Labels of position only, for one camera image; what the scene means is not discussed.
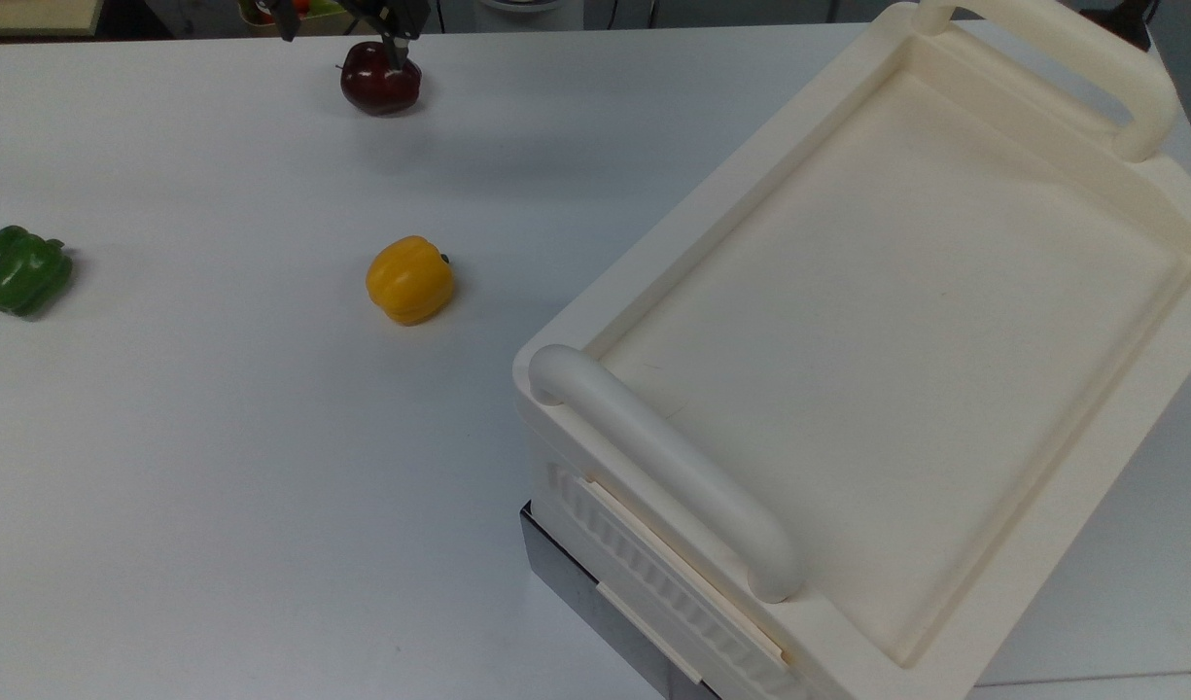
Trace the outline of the black Franka gripper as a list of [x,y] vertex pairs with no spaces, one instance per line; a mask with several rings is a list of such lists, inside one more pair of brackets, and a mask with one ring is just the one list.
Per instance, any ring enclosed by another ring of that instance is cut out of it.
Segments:
[[[354,19],[381,36],[392,71],[403,71],[409,62],[409,44],[420,39],[431,15],[431,1],[338,1]],[[267,4],[281,39],[292,43],[300,30],[300,15],[292,0],[272,0]]]

